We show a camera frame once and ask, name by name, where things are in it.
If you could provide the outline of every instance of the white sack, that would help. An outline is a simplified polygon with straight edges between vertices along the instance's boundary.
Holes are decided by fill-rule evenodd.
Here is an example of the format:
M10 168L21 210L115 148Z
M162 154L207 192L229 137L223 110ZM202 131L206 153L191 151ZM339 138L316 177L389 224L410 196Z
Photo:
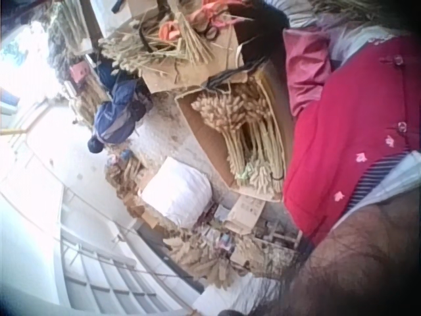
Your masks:
M212 188L205 175L168 157L141 197L178 227L190 229L211 200Z

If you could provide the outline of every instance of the sleeve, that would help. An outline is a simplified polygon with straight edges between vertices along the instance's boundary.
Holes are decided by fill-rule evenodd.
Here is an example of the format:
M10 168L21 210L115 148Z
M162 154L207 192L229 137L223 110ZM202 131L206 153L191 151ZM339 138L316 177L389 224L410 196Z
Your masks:
M316 28L284 30L289 106L296 117L311 102L320 100L332 73L329 39Z

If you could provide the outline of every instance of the dried wheat stalk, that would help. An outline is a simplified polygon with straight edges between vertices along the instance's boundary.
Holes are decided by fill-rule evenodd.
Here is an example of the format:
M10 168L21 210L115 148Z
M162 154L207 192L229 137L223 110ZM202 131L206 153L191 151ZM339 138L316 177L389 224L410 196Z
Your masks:
M231 172L237 179L239 186L246 185L242 174L245 170L245 157L241 127L245 123L244 102L240 96L232 94L209 96L202 93L191 104L199 111L206 125L221 133L228 148L228 158Z
M250 184L260 194L281 192L284 166L280 138L266 97L253 79L234 85L231 94L203 92L191 106L206 125L223 135L231 172L239 186Z

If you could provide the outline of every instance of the concrete floor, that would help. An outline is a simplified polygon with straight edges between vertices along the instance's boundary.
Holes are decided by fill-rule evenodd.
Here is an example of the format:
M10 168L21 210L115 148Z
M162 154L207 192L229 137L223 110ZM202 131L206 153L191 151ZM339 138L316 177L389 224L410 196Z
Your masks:
M132 151L148 169L154 171L158 171L168 156L196 168L212 184L214 200L231 208L239 195L229 191L210 164L184 122L174 97L174 93L158 93L153 96L154 108L146 114L130 138ZM267 203L262 217L273 221L280 219L286 231L296 232L295 225L281 203Z

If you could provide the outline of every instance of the open cardboard box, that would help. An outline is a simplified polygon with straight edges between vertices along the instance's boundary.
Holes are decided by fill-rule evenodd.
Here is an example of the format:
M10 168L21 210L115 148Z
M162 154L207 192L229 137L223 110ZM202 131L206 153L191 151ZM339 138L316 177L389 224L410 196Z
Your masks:
M275 69L273 63L267 63L262 70L258 71L256 81L262 88L275 118L277 133L282 140L281 147L284 163L284 174L286 167L291 160L293 141L293 118L289 110L289 98L286 81L282 72L284 67L280 65L279 70ZM235 182L234 175L230 171L228 163L228 149L224 137L216 130L207 126L199 112L192 109L191 104L197 99L201 90L191 90L179 95L176 102L185 118L191 132L196 137L199 145L207 155L210 163L221 176L225 184L233 191L246 196L251 196L265 201L279 201L280 196L272 194L258 194L253 188L239 188Z

